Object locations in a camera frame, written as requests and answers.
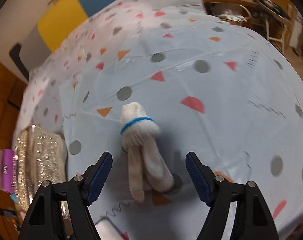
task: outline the purple package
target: purple package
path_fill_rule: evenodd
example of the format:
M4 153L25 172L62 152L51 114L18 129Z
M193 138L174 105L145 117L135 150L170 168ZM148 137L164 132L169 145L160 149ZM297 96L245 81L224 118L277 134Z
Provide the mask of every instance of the purple package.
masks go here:
M0 189L8 193L15 193L13 187L13 156L9 149L0 150Z

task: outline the pink oblong shape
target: pink oblong shape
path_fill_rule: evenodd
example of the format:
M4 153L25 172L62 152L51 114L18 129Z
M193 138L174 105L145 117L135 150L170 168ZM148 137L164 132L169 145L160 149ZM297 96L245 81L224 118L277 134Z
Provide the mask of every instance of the pink oblong shape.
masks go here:
M286 204L287 204L287 200L284 199L279 202L278 206L274 210L274 213L272 214L273 219L276 219L276 217L281 213L281 211L284 209Z
M205 113L205 106L198 98L186 97L182 101L180 101L180 103L202 114Z

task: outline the floor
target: floor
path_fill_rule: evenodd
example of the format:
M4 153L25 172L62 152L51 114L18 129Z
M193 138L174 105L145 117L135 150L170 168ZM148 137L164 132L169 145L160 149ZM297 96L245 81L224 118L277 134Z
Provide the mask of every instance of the floor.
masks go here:
M286 49L285 57L303 81L303 57L297 56L290 47Z

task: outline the wooden cabinet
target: wooden cabinet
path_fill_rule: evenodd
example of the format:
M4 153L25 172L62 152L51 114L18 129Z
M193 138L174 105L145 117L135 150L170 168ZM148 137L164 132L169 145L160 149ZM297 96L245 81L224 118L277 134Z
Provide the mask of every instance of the wooden cabinet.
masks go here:
M0 149L10 149L16 126L22 94L26 84L15 77L0 63ZM0 190L0 208L14 209L9 194ZM16 240L14 224L0 216L0 235L4 240Z

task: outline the patterned tablecloth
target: patterned tablecloth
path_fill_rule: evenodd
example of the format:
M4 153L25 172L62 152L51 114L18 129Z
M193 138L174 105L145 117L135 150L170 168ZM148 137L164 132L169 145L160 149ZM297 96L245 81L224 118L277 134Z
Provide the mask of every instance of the patterned tablecloth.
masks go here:
M183 181L144 204L121 149L121 108L133 101L160 126L160 153ZM207 15L201 0L118 0L88 19L32 72L14 136L31 122L64 135L68 179L113 155L90 213L130 240L197 238L209 208L186 171L190 151L230 181L256 181L281 239L303 217L303 83L268 41Z

